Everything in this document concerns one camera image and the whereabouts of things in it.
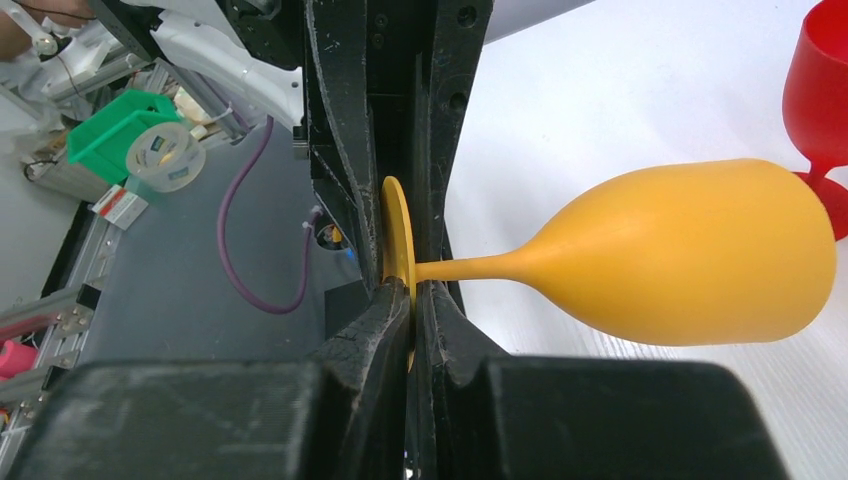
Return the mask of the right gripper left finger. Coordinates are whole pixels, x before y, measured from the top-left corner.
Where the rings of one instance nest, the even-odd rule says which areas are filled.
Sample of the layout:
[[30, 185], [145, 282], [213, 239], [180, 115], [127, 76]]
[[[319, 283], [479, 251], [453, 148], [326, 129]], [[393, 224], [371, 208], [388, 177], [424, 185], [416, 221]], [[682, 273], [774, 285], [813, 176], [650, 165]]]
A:
[[411, 299], [390, 277], [296, 362], [89, 364], [48, 397], [11, 479], [400, 479]]

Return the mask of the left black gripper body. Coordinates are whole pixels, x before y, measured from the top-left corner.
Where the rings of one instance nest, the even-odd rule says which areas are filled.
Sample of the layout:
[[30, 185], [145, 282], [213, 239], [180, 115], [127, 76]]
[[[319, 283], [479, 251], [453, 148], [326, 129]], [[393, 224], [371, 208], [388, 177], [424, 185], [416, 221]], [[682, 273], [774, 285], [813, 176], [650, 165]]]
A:
[[[291, 4], [296, 19], [292, 40], [306, 82], [306, 126], [309, 160], [321, 166], [315, 147], [332, 143], [314, 73], [311, 71], [305, 4]], [[376, 166], [413, 166], [415, 154], [415, 92], [418, 57], [422, 52], [426, 1], [365, 1], [367, 3], [367, 98], [372, 120]]]

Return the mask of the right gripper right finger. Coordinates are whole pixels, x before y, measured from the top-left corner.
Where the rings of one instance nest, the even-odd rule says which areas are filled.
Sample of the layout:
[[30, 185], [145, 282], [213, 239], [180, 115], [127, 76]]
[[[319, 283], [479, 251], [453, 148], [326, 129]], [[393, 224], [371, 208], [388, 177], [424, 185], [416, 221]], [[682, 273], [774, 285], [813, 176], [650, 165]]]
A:
[[784, 479], [741, 382], [709, 363], [511, 355], [418, 286], [423, 479]]

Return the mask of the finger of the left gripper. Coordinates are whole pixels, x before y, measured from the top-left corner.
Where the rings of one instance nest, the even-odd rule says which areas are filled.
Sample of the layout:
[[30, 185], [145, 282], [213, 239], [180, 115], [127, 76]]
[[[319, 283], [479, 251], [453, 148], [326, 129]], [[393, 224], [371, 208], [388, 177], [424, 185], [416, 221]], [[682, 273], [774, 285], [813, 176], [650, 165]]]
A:
[[355, 251], [367, 291], [381, 283], [379, 200], [370, 106], [367, 98], [367, 3], [305, 4], [311, 71], [320, 92], [332, 143], [315, 147], [330, 174], [318, 198]]
[[492, 1], [426, 1], [415, 92], [413, 235], [418, 261], [442, 258], [449, 179]]

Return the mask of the yellow wine glass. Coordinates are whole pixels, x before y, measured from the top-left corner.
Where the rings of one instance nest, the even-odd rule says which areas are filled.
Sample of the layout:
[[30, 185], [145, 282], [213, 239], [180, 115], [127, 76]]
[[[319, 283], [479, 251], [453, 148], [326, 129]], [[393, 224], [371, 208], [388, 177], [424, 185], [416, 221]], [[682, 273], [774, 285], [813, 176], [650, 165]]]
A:
[[384, 276], [460, 280], [519, 355], [798, 358], [847, 332], [847, 250], [801, 180], [753, 159], [651, 167], [595, 187], [510, 169], [448, 194], [456, 253], [414, 254], [412, 197], [382, 187]]

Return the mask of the red plastic wine glass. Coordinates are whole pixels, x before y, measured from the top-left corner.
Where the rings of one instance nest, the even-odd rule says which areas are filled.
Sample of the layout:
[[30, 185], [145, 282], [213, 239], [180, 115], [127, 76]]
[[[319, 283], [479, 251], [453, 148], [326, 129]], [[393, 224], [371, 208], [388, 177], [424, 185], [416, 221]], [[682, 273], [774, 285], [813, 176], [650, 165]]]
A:
[[816, 193], [834, 237], [847, 237], [847, 187], [827, 178], [847, 165], [847, 2], [817, 3], [802, 21], [787, 73], [782, 117], [809, 161], [799, 177]]

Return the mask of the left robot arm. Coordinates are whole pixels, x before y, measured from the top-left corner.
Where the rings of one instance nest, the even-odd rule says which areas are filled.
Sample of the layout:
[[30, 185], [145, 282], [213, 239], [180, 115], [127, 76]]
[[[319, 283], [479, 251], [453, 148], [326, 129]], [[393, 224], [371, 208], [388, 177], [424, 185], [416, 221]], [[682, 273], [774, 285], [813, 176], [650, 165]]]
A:
[[350, 242], [368, 289], [409, 290], [381, 191], [398, 181], [410, 258], [437, 260], [490, 1], [95, 1], [97, 18], [146, 60], [164, 60], [301, 130], [315, 194]]

